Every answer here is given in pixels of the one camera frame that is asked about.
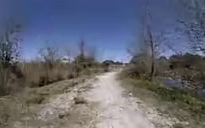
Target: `tree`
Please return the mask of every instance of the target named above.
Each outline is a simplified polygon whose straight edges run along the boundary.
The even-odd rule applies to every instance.
[[[192,49],[205,54],[205,0],[181,0],[181,3],[190,18],[180,21],[183,32],[191,40]]]
[[[16,63],[20,56],[21,25],[8,22],[0,29],[0,65],[7,69]]]
[[[150,80],[152,81],[156,72],[155,61],[159,56],[162,33],[157,33],[152,29],[152,17],[149,8],[146,6],[141,26],[142,32],[139,36],[140,41],[128,52],[133,56],[131,62],[138,63],[141,60],[143,65],[150,65]]]
[[[58,48],[49,46],[48,44],[46,44],[44,48],[40,49],[39,54],[43,59],[45,66],[50,69],[52,69],[55,63],[60,59]]]

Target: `sky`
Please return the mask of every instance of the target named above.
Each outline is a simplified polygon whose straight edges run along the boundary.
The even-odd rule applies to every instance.
[[[47,41],[74,55],[84,39],[100,60],[128,61],[126,49],[136,40],[145,4],[157,31],[173,29],[178,14],[170,0],[0,0],[0,21],[22,24],[26,59],[35,58]]]

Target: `grass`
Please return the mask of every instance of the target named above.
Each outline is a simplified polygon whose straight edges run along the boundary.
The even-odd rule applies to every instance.
[[[158,111],[188,121],[191,128],[205,128],[205,101],[189,90],[170,89],[159,81],[121,77],[125,88]]]

